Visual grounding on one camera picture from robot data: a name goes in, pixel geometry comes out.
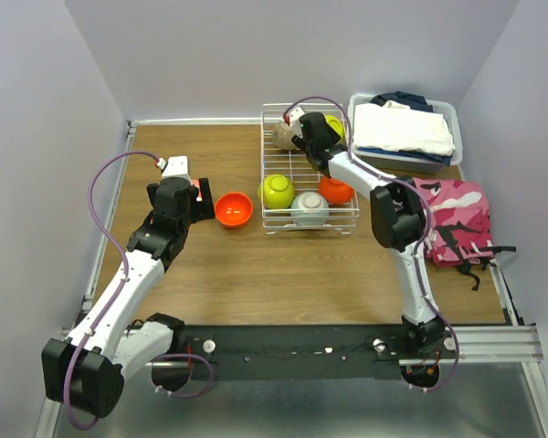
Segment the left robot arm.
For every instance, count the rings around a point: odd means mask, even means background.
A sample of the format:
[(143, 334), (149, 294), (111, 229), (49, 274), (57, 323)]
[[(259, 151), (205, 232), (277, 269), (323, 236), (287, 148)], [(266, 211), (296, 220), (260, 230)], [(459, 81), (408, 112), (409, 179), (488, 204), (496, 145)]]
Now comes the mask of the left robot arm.
[(41, 352), (47, 397), (60, 402), (80, 430), (108, 416), (124, 383), (147, 362), (198, 358), (186, 345), (184, 322), (156, 313), (132, 336), (124, 334), (143, 299), (184, 248), (191, 224), (215, 218), (207, 178), (167, 177), (147, 187), (152, 210), (121, 251), (121, 265), (88, 315), (63, 339), (50, 339)]

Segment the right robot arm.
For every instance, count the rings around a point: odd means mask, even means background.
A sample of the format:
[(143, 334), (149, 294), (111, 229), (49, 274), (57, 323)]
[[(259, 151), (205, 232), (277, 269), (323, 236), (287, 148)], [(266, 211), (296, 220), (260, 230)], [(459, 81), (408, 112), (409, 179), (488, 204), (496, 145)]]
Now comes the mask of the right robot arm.
[(424, 258), (429, 208), (410, 178), (381, 172), (340, 144), (337, 132), (320, 112), (283, 115), (292, 142), (311, 167), (347, 184), (370, 203), (377, 243), (394, 258), (403, 294), (402, 346), (415, 358), (425, 356), (446, 335), (446, 324), (433, 297)]

